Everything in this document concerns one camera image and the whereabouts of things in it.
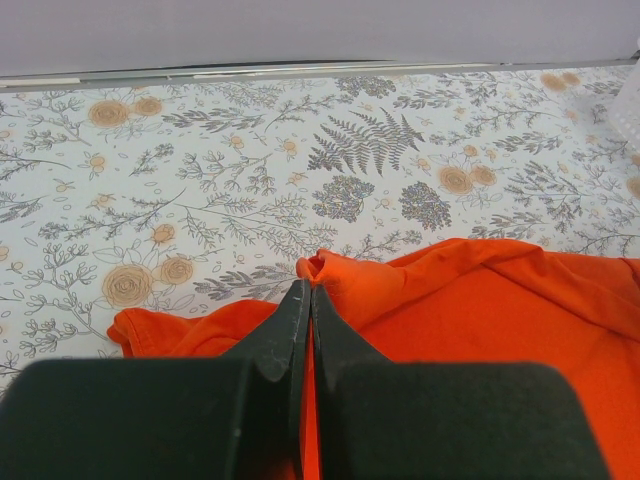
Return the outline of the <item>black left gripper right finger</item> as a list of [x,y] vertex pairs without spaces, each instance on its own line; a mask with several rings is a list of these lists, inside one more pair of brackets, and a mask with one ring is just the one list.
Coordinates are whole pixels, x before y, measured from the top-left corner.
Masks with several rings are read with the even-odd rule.
[[579,399],[536,363],[398,363],[311,299],[325,479],[606,479]]

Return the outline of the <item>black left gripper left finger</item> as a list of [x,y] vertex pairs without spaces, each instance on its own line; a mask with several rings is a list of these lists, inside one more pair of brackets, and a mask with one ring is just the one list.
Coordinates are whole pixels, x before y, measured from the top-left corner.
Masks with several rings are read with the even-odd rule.
[[298,479],[311,301],[215,358],[30,364],[1,401],[5,479]]

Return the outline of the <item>orange t shirt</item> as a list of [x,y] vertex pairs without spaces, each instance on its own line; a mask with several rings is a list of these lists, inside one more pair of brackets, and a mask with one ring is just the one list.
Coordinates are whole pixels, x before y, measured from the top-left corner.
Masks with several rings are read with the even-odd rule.
[[639,263],[450,239],[386,263],[322,249],[297,274],[394,361],[557,368],[617,479],[639,475]]

